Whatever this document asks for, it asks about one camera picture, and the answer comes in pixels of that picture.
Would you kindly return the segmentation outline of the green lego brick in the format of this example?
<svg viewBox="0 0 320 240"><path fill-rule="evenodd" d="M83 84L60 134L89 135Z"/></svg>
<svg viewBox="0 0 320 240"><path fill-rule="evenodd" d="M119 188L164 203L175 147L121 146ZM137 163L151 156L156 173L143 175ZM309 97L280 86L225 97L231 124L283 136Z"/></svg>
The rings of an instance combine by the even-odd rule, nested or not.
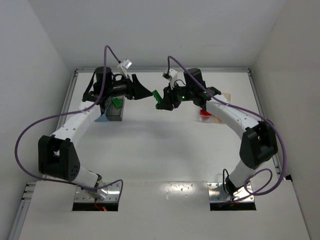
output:
<svg viewBox="0 0 320 240"><path fill-rule="evenodd" d="M162 102L162 97L160 96L159 92L157 90L152 91L152 96L155 98L156 100L156 105L155 108L158 110L160 103Z"/></svg>

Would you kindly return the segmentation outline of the green lego plate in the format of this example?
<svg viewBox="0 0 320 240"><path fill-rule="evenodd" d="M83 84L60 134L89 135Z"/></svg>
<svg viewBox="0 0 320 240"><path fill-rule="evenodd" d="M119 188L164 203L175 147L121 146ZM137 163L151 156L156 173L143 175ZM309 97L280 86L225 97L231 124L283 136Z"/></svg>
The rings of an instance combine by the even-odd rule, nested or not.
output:
<svg viewBox="0 0 320 240"><path fill-rule="evenodd" d="M114 99L112 100L112 102L113 102L114 106L115 106L117 109L120 108L120 107L122 107L122 103L121 103L121 101L120 101L118 98L114 98Z"/></svg>

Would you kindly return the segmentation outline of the red rounded lego brick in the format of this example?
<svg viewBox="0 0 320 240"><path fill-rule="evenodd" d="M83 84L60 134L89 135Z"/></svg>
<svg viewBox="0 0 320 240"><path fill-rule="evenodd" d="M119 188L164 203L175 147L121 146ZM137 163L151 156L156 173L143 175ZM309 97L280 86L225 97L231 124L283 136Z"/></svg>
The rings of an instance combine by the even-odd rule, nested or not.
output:
<svg viewBox="0 0 320 240"><path fill-rule="evenodd" d="M207 117L212 116L211 113L209 113L209 112L207 112L206 110L203 110L203 109L200 110L200 115L201 116L207 116Z"/></svg>

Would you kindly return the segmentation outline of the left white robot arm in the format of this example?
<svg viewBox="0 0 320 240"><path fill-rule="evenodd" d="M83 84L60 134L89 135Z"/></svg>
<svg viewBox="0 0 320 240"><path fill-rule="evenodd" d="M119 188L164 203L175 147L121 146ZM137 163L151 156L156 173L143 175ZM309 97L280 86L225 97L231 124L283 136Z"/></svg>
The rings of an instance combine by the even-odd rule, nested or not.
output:
<svg viewBox="0 0 320 240"><path fill-rule="evenodd" d="M81 166L76 151L79 140L92 123L105 115L114 98L140 100L152 95L136 74L114 74L109 67L96 68L75 113L50 136L43 135L39 139L39 172L90 191L100 187L102 177Z"/></svg>

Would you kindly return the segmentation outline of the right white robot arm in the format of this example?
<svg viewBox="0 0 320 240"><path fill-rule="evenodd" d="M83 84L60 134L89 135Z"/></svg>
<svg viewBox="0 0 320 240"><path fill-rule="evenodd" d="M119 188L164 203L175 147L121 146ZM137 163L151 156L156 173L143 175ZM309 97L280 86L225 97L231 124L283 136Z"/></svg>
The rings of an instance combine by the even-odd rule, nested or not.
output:
<svg viewBox="0 0 320 240"><path fill-rule="evenodd" d="M247 179L278 152L275 131L265 121L257 120L231 107L218 89L206 86L198 68L184 71L183 86L178 85L178 73L173 69L164 72L162 76L169 84L163 89L163 97L154 93L157 100L156 109L172 111L182 102L191 101L223 121L240 138L240 161L223 181L219 194L220 200L230 201L234 193L245 185Z"/></svg>

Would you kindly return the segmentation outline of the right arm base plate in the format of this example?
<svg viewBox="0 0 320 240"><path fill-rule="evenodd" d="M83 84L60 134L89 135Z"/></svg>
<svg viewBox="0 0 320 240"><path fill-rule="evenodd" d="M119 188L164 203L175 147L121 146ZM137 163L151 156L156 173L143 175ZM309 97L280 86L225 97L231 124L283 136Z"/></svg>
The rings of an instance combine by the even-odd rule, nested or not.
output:
<svg viewBox="0 0 320 240"><path fill-rule="evenodd" d="M255 198L253 195L250 195L252 191L251 184L247 184L247 190L244 187L239 188L235 191L232 195L229 195L223 188L222 182L208 182L208 195L209 195L209 202L214 204L220 203L230 203L240 202L240 203L254 203Z"/></svg>

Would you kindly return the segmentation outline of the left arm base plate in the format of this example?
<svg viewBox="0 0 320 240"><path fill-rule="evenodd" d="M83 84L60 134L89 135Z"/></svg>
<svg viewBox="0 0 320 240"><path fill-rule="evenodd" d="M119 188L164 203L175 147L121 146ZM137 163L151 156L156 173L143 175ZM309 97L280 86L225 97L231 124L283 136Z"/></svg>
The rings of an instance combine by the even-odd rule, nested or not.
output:
<svg viewBox="0 0 320 240"><path fill-rule="evenodd" d="M97 200L98 203L113 204L117 203L120 198L120 190L122 189L122 184L120 182L110 184L109 186L94 190L85 190L76 187L74 195L74 203L94 203Z"/></svg>

